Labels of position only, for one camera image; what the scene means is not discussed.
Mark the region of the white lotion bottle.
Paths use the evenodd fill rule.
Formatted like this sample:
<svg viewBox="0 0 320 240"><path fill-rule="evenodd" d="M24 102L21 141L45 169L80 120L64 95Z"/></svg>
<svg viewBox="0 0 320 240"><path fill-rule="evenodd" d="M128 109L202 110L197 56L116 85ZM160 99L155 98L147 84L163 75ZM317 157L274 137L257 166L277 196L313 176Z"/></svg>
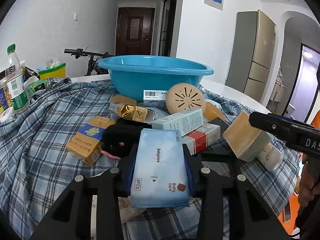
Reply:
<svg viewBox="0 0 320 240"><path fill-rule="evenodd" d="M271 143L257 155L257 159L270 172L275 171L283 160L282 153Z"/></svg>

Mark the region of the tan square box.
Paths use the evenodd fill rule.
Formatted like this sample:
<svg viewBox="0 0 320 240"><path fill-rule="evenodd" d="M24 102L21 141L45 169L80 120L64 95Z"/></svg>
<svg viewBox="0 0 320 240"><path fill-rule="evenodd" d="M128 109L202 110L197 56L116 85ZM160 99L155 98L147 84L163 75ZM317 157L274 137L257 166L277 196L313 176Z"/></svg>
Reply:
<svg viewBox="0 0 320 240"><path fill-rule="evenodd" d="M245 111L234 119L223 133L224 139L235 156L245 162L252 162L271 141L265 131L254 128L249 123L249 114Z"/></svg>

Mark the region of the light blue wet wipes pack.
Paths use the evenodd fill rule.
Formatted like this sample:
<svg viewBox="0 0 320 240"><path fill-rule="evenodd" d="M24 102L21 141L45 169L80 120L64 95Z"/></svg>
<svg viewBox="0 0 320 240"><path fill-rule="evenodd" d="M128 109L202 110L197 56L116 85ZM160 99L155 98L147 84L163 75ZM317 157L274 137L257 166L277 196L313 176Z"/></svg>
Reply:
<svg viewBox="0 0 320 240"><path fill-rule="evenodd" d="M189 183L179 131L141 131L130 201L132 207L141 209L189 205Z"/></svg>

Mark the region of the pale green tall box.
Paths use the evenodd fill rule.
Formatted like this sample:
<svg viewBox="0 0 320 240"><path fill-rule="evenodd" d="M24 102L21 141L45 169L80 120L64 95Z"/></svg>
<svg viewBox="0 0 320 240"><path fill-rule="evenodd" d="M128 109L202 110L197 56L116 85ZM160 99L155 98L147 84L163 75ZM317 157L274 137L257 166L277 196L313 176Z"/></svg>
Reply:
<svg viewBox="0 0 320 240"><path fill-rule="evenodd" d="M203 124L202 109L188 109L151 122L153 129L177 130L180 131L181 136L185 136Z"/></svg>

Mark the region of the red and white box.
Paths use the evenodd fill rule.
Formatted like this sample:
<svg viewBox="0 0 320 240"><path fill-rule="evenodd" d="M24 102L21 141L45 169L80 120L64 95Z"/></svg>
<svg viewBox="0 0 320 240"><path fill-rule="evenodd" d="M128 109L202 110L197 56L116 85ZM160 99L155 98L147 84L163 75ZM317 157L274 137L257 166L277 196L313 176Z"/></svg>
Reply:
<svg viewBox="0 0 320 240"><path fill-rule="evenodd" d="M197 154L221 138L220 126L206 123L182 137L191 155Z"/></svg>

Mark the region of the blue plaid cloth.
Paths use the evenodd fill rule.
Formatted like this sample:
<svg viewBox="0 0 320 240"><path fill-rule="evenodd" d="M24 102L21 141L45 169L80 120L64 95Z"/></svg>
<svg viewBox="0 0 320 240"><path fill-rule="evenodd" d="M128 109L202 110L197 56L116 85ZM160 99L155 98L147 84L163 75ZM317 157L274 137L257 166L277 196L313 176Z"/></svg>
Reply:
<svg viewBox="0 0 320 240"><path fill-rule="evenodd" d="M20 116L1 123L1 210L21 239L29 239L42 217L78 174L92 177L118 161L100 157L94 166L76 159L65 144L94 116L110 118L109 100L119 94L110 80L72 82L49 79L53 88L32 97ZM231 124L241 113L254 110L198 86ZM271 136L282 153L279 167L268 172L258 161L241 161L242 174L278 217L298 178L298 153ZM122 225L125 239L191 239L199 223L201 200L189 207L147 209Z"/></svg>

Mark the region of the orange translucent triangular piece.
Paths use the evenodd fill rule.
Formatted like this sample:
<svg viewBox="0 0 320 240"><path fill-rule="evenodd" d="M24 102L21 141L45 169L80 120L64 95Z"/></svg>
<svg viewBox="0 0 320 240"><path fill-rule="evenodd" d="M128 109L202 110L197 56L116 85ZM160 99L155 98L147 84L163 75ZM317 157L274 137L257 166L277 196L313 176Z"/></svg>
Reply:
<svg viewBox="0 0 320 240"><path fill-rule="evenodd" d="M206 107L203 114L208 121L212 121L216 118L226 121L224 114L210 102L206 102Z"/></svg>

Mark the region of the yellow blue cigarette carton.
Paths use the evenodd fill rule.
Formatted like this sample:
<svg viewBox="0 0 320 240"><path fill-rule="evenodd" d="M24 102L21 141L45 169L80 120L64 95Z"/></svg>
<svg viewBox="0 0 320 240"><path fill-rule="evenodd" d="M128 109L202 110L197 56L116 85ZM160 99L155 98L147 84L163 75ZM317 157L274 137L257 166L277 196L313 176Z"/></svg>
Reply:
<svg viewBox="0 0 320 240"><path fill-rule="evenodd" d="M102 116L94 116L82 126L66 144L73 157L93 166L101 156L101 139L104 131L116 122Z"/></svg>

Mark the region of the round beige perforated disc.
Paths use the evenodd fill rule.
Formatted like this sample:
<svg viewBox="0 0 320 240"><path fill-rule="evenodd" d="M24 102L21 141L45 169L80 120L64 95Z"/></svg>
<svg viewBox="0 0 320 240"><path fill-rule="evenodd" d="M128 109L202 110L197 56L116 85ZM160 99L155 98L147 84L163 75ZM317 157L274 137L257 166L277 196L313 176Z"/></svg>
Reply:
<svg viewBox="0 0 320 240"><path fill-rule="evenodd" d="M204 113L206 108L203 93L188 83L178 83L172 86L167 92L165 104L170 114L189 109L202 109Z"/></svg>

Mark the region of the black plush toy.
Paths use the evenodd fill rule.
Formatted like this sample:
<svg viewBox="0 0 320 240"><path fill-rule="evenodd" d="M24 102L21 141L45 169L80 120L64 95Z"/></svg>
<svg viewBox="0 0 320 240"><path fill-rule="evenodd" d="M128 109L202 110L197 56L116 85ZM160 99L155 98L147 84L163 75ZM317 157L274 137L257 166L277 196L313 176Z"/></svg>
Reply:
<svg viewBox="0 0 320 240"><path fill-rule="evenodd" d="M112 159L127 157L134 144L138 144L141 131L152 128L151 124L142 123L124 118L117 119L116 123L108 126L101 137L101 152Z"/></svg>

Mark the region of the white barcode label box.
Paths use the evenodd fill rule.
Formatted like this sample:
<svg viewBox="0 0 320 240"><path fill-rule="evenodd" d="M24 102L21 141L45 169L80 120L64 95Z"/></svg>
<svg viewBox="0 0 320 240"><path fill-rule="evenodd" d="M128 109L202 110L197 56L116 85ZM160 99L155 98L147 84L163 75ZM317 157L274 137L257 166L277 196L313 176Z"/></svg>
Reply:
<svg viewBox="0 0 320 240"><path fill-rule="evenodd" d="M164 107L167 96L167 90L151 90L143 91L143 103L145 107Z"/></svg>

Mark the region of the gold foil wrapped pack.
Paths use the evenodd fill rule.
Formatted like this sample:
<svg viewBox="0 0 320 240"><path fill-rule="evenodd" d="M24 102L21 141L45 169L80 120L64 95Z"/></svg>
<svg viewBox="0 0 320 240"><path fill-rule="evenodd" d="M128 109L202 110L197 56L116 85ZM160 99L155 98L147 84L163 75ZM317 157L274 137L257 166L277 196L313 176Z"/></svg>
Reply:
<svg viewBox="0 0 320 240"><path fill-rule="evenodd" d="M121 102L110 103L109 110L120 118L147 124L155 120L156 116L153 110Z"/></svg>

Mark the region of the beige refrigerator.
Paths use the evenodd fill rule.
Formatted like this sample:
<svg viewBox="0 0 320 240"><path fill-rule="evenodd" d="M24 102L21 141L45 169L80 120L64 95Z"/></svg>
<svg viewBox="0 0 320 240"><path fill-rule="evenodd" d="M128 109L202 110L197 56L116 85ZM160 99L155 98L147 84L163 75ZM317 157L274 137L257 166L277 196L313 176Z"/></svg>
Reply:
<svg viewBox="0 0 320 240"><path fill-rule="evenodd" d="M226 85L260 101L273 59L276 25L261 10L238 12Z"/></svg>

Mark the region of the orange translucent round lid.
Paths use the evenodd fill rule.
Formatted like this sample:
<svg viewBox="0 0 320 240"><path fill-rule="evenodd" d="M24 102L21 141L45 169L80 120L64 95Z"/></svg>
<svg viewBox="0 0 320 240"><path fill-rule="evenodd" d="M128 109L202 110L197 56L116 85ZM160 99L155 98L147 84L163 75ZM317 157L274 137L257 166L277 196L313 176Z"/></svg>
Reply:
<svg viewBox="0 0 320 240"><path fill-rule="evenodd" d="M115 103L115 102L123 103L123 104L130 104L130 105L137 104L136 100L128 98L123 95L116 95L116 96L113 96L112 98L110 98L110 103Z"/></svg>

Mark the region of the blue plastic basin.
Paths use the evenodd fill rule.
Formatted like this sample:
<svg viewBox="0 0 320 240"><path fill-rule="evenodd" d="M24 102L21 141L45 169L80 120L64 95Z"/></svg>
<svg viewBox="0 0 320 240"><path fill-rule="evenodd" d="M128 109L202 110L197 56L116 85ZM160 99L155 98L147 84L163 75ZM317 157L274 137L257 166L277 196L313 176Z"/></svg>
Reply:
<svg viewBox="0 0 320 240"><path fill-rule="evenodd" d="M198 86L214 70L204 64L175 57L124 55L99 59L112 84L123 96L143 100L144 90L169 90L178 83Z"/></svg>

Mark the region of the green snack box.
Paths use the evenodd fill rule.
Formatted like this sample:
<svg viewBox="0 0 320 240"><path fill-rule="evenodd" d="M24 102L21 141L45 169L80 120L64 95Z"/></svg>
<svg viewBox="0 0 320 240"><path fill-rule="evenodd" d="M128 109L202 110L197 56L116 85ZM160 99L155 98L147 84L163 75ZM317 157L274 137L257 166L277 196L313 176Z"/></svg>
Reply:
<svg viewBox="0 0 320 240"><path fill-rule="evenodd" d="M46 80L37 80L26 87L26 91L28 93L35 93L38 90L44 90L47 88Z"/></svg>

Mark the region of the yellow green lidded container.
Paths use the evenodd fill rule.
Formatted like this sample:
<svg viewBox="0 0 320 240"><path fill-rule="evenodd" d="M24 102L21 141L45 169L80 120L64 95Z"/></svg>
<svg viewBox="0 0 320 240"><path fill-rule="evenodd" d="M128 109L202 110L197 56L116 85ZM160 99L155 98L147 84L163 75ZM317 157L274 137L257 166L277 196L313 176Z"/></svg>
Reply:
<svg viewBox="0 0 320 240"><path fill-rule="evenodd" d="M45 80L47 78L63 78L66 77L66 64L62 63L59 66L39 71L40 80Z"/></svg>

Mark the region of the clear green cap bottle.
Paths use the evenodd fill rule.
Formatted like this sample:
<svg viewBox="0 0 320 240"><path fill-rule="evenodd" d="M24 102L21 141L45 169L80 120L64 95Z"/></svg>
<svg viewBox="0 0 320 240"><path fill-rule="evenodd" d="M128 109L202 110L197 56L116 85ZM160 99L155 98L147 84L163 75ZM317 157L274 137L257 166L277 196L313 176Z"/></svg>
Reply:
<svg viewBox="0 0 320 240"><path fill-rule="evenodd" d="M21 115L29 106L27 93L24 87L23 70L16 54L16 45L7 48L8 67L5 70L7 88L13 109L17 116Z"/></svg>

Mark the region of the dark brown door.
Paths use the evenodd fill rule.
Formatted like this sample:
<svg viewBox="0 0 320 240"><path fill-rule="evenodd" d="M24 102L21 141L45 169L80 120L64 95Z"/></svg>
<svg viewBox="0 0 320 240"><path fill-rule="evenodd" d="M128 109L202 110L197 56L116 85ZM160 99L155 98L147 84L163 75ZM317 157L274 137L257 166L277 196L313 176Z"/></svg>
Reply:
<svg viewBox="0 0 320 240"><path fill-rule="evenodd" d="M116 55L150 55L155 9L120 7L116 30Z"/></svg>

